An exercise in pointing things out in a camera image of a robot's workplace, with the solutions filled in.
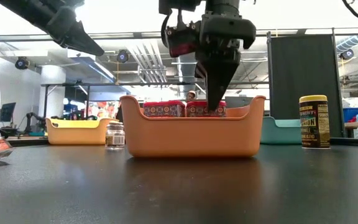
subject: pillar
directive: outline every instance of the pillar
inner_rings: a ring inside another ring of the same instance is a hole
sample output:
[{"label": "pillar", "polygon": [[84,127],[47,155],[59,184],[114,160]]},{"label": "pillar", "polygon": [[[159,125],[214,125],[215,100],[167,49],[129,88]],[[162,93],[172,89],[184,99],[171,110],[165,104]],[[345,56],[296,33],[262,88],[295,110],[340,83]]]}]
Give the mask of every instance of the pillar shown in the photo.
[{"label": "pillar", "polygon": [[[66,70],[56,65],[45,65],[41,71],[41,84],[53,84],[66,82]],[[65,97],[65,87],[59,86],[48,95],[47,100],[47,118],[51,116],[63,116],[63,99]],[[41,87],[40,91],[40,104],[39,112],[40,116],[44,115],[44,101],[45,101],[45,87]]]}]

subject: black tabletop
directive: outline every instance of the black tabletop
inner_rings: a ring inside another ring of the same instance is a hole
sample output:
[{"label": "black tabletop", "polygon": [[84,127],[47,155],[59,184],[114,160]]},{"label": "black tabletop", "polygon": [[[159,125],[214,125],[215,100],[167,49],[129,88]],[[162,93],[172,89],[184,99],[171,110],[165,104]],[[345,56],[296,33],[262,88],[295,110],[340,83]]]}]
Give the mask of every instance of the black tabletop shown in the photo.
[{"label": "black tabletop", "polygon": [[0,161],[0,223],[358,223],[358,147],[253,159],[36,146]]}]

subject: small glass jar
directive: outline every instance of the small glass jar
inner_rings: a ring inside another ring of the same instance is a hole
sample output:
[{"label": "small glass jar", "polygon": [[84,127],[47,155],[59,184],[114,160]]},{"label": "small glass jar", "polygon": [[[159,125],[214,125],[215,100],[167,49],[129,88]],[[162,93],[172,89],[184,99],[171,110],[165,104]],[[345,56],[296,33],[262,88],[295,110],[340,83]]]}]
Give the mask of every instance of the small glass jar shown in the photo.
[{"label": "small glass jar", "polygon": [[110,122],[106,131],[106,149],[120,150],[125,148],[124,125],[118,122]]}]

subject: orange bin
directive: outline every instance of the orange bin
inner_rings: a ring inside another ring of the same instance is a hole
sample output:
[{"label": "orange bin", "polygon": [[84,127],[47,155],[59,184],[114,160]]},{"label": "orange bin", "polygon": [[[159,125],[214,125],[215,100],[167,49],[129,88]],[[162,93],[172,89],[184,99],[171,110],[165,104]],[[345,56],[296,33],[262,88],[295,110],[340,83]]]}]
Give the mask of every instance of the orange bin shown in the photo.
[{"label": "orange bin", "polygon": [[258,153],[264,96],[228,108],[226,118],[148,118],[133,96],[121,97],[127,149],[134,157],[251,157]]},{"label": "orange bin", "polygon": [[47,118],[48,141],[58,145],[103,145],[110,121],[117,120],[103,118],[99,121],[67,121]]}]

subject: dark partition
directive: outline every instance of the dark partition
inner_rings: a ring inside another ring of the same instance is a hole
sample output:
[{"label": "dark partition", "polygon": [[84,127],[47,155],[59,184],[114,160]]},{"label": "dark partition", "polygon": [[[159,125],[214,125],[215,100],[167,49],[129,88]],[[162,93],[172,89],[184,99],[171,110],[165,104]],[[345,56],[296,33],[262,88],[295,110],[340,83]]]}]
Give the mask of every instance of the dark partition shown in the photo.
[{"label": "dark partition", "polygon": [[333,36],[268,38],[271,116],[299,119],[301,96],[326,95],[331,137],[343,137],[342,100]]}]

